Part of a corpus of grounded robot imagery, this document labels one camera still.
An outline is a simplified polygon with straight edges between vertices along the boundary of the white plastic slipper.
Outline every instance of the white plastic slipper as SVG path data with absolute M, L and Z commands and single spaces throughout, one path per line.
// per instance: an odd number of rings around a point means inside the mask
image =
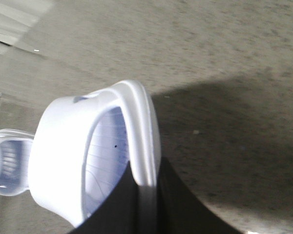
M 14 196 L 28 189 L 28 159 L 34 135 L 0 130 L 0 195 Z
M 130 160 L 140 186 L 156 186 L 160 137 L 142 84 L 125 80 L 44 112 L 29 159 L 34 200 L 77 227 L 107 198 Z

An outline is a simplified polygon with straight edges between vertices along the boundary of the gray concrete ground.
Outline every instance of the gray concrete ground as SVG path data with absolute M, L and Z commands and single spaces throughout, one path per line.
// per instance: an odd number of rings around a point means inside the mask
M 244 232 L 293 233 L 293 0 L 58 1 L 0 58 L 0 129 L 34 132 L 53 99 L 127 78 L 199 199 Z M 0 233 L 71 228 L 0 196 Z

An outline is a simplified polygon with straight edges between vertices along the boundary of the concrete floor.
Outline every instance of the concrete floor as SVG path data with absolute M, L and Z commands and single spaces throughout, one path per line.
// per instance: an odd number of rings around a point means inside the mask
M 245 233 L 293 233 L 293 0 L 58 1 L 0 58 L 0 129 L 35 132 L 53 99 L 127 78 L 201 201 Z M 0 234 L 71 229 L 0 196 Z

